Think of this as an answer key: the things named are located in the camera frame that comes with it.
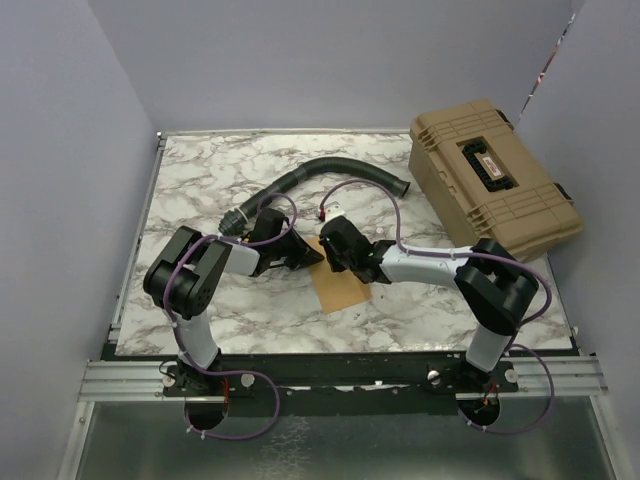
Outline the brown kraft envelope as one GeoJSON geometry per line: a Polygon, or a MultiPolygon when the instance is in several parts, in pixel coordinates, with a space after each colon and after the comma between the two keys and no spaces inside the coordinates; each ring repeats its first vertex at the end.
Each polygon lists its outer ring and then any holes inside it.
{"type": "Polygon", "coordinates": [[[351,271],[334,273],[318,237],[309,237],[307,243],[325,259],[308,268],[311,281],[325,314],[368,302],[371,299],[369,285],[362,283],[351,271]]]}

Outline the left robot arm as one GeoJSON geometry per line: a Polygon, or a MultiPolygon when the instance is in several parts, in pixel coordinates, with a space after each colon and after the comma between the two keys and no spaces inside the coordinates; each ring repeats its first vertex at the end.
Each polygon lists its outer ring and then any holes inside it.
{"type": "Polygon", "coordinates": [[[229,380],[221,377],[221,351],[210,331],[207,309],[223,273],[257,277],[271,268],[297,271],[324,256],[311,247],[279,210],[264,207],[239,245],[209,239],[179,227],[156,257],[143,290],[166,314],[179,337],[177,365],[167,371],[165,394],[220,395],[229,380]]]}

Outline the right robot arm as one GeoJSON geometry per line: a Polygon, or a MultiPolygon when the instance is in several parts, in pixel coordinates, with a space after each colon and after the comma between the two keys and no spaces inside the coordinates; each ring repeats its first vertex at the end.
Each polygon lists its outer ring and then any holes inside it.
{"type": "Polygon", "coordinates": [[[362,283],[421,283],[460,292],[478,321],[456,376],[481,391],[514,338],[539,283],[499,243],[483,238],[471,247],[409,248],[398,240],[369,241],[344,216],[327,222],[319,243],[334,272],[353,273],[362,283]]]}

